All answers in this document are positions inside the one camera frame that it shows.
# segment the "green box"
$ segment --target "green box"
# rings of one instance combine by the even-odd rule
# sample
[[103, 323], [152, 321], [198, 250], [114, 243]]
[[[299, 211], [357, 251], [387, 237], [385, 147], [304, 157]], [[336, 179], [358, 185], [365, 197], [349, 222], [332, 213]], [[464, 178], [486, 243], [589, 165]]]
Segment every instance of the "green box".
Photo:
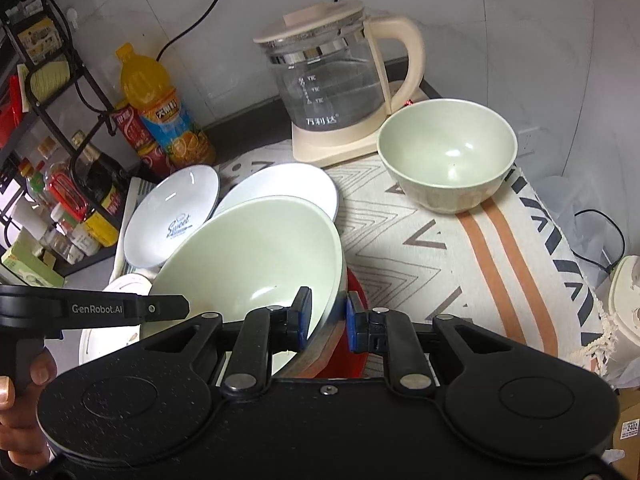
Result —
[[31, 252], [20, 237], [0, 258], [2, 264], [27, 285], [60, 288], [65, 279]]

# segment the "cardboard box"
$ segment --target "cardboard box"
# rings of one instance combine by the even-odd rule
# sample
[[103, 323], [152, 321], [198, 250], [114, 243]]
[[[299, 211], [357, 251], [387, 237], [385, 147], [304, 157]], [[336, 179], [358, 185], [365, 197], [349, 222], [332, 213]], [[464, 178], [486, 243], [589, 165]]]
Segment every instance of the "cardboard box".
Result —
[[620, 418], [613, 432], [613, 448], [622, 449], [625, 457], [612, 465], [628, 480], [640, 479], [640, 390], [620, 390]]
[[65, 279], [33, 253], [35, 239], [21, 229], [17, 240], [2, 255], [2, 264], [27, 285], [60, 287]]

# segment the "orange juice bottle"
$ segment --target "orange juice bottle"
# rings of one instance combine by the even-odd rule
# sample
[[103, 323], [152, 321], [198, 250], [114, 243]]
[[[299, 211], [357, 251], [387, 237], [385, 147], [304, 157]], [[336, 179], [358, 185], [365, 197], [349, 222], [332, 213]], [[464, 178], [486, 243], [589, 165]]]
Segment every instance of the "orange juice bottle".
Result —
[[212, 164], [216, 152], [189, 117], [165, 68], [155, 59], [136, 54], [130, 43], [121, 46], [116, 56], [122, 62], [122, 91], [172, 163], [178, 168]]

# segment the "light green bowl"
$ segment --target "light green bowl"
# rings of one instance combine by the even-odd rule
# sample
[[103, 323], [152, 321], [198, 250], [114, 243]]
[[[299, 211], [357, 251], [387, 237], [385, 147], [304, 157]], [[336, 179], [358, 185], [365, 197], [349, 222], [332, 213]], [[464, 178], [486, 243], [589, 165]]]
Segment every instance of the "light green bowl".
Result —
[[380, 128], [378, 153], [405, 195], [438, 213], [459, 213], [493, 195], [518, 142], [493, 110], [458, 99], [407, 106]]
[[[207, 221], [164, 264], [149, 294], [181, 294], [189, 317], [219, 312], [239, 321], [254, 308], [289, 306], [300, 286], [312, 291], [307, 349], [273, 357], [273, 372], [297, 372], [322, 353], [344, 319], [346, 264], [333, 222], [290, 196], [257, 198]], [[178, 322], [143, 324], [142, 338]]]

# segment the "human hand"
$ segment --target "human hand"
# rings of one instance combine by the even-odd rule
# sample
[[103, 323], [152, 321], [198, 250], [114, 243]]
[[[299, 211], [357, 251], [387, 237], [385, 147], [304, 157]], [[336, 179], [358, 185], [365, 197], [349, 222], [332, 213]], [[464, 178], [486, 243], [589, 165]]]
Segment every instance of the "human hand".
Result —
[[0, 376], [0, 449], [15, 465], [37, 471], [49, 463], [50, 452], [38, 422], [40, 393], [58, 374], [56, 362], [45, 349], [31, 363], [31, 383], [15, 397], [12, 380]]

